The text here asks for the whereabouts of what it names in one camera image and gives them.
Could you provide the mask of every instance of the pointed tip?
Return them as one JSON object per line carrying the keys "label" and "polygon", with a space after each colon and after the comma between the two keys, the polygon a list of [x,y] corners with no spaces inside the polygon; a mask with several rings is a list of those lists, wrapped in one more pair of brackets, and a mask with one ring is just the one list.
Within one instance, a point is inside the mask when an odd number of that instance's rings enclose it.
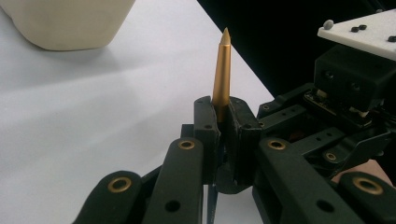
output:
{"label": "pointed tip", "polygon": [[231,45],[230,33],[228,33],[228,28],[226,27],[223,32],[223,36],[220,41],[221,45]]}

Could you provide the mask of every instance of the white table surface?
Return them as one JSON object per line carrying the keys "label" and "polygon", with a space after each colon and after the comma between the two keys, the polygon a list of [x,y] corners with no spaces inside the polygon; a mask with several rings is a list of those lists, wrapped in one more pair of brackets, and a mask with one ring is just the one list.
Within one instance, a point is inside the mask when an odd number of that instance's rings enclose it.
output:
{"label": "white table surface", "polygon": [[[136,0],[108,46],[55,52],[0,10],[0,223],[71,223],[104,176],[161,165],[212,94],[221,33],[196,1]],[[273,100],[234,49],[231,82],[254,114]],[[215,223],[262,223],[251,189],[220,194]]]}

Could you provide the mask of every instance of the gold pointed rod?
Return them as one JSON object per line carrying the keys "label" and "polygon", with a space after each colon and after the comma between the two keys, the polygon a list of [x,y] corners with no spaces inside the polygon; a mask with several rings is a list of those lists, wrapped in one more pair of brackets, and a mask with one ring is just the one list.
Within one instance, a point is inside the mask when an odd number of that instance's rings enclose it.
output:
{"label": "gold pointed rod", "polygon": [[230,103],[231,38],[225,28],[219,43],[215,84],[212,105],[215,108],[217,122],[223,122]]}

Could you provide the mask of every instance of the white cup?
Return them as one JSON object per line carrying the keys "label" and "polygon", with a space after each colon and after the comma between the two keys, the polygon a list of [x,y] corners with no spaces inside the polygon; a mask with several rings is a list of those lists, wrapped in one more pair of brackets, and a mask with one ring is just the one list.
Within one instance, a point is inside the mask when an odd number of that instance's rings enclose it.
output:
{"label": "white cup", "polygon": [[0,0],[0,7],[30,42],[49,50],[108,45],[135,0]]}

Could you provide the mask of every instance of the white mounting plate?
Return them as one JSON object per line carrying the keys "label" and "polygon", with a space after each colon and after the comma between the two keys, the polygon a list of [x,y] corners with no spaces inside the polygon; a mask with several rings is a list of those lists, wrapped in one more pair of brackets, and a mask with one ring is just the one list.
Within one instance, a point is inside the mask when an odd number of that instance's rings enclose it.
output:
{"label": "white mounting plate", "polygon": [[[351,31],[362,24],[367,26],[365,30]],[[396,9],[334,23],[328,30],[318,29],[320,37],[396,61],[396,43],[388,41],[391,35],[396,36]]]}

